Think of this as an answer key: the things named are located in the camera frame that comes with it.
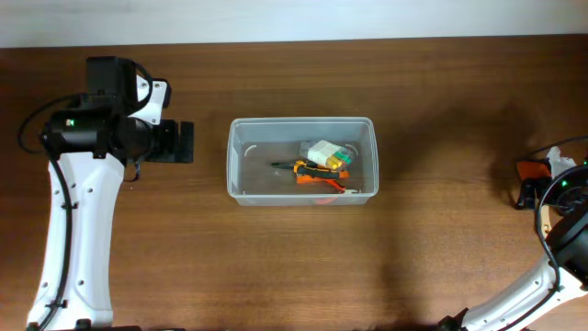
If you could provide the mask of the orange scraper wooden handle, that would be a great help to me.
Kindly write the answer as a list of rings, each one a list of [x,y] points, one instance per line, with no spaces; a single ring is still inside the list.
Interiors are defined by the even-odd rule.
[[[525,160],[518,161],[515,164],[517,174],[521,180],[521,183],[526,178],[537,178],[537,177],[548,177],[549,184],[551,184],[552,178],[550,174],[550,168],[547,160]],[[551,231],[550,216],[548,214],[548,205],[546,201],[543,206],[539,208],[541,215],[541,235],[544,239],[547,238],[548,233]]]

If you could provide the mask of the clear plastic container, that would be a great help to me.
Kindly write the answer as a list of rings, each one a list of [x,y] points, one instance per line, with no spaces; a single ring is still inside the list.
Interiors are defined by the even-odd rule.
[[[325,140],[350,150],[355,159],[340,192],[324,182],[298,183],[291,169],[300,145]],[[379,156],[373,122],[367,117],[241,118],[232,122],[227,150],[227,191],[242,206],[363,205],[379,191]]]

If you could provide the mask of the orange black long-nose pliers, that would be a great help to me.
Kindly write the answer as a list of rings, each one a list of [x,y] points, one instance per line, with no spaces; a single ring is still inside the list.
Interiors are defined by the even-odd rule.
[[[344,172],[320,167],[314,162],[303,160],[294,163],[275,162],[272,163],[271,166],[278,169],[291,170],[295,174],[310,175],[312,177],[321,177],[325,179],[339,179],[340,174]]]

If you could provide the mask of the clear box coloured bits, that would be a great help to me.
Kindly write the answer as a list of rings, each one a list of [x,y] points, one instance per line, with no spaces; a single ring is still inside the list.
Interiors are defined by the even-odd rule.
[[[356,154],[348,148],[325,140],[302,142],[300,155],[330,170],[342,170],[356,158]]]

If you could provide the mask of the orange socket bit rail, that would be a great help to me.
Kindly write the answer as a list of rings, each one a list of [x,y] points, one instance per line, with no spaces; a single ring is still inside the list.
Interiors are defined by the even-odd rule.
[[[349,173],[347,171],[344,171],[340,174],[339,179],[348,179],[349,178]],[[325,181],[325,178],[321,178],[321,177],[312,177],[310,175],[300,175],[297,174],[296,176],[296,183],[297,184],[308,184],[308,183],[316,183],[316,182],[322,182]]]

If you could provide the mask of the red handled small cutters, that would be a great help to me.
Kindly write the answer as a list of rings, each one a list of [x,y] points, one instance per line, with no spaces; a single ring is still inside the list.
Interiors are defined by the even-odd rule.
[[[334,188],[338,195],[359,193],[359,190],[347,188],[347,187],[341,185],[338,181],[336,181],[334,179],[318,178],[316,180],[316,182],[317,183],[324,183],[324,184],[330,186],[331,188]],[[313,203],[318,204],[318,205],[327,205],[327,204],[331,204],[335,201],[337,201],[337,198],[316,198],[313,200]]]

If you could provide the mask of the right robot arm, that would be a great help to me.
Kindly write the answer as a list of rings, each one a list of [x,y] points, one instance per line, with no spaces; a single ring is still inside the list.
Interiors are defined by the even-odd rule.
[[[444,317],[436,330],[527,330],[549,311],[587,294],[587,200],[545,230],[548,199],[579,179],[586,187],[587,165],[563,171],[538,199],[534,225],[543,255],[536,265],[489,301]]]

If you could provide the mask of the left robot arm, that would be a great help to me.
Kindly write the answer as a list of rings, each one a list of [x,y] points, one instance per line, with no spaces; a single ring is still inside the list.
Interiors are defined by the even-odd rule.
[[[40,285],[29,330],[111,330],[109,258],[115,205],[128,165],[189,164],[194,125],[165,120],[172,88],[139,63],[86,61],[83,93],[40,107],[51,210]]]

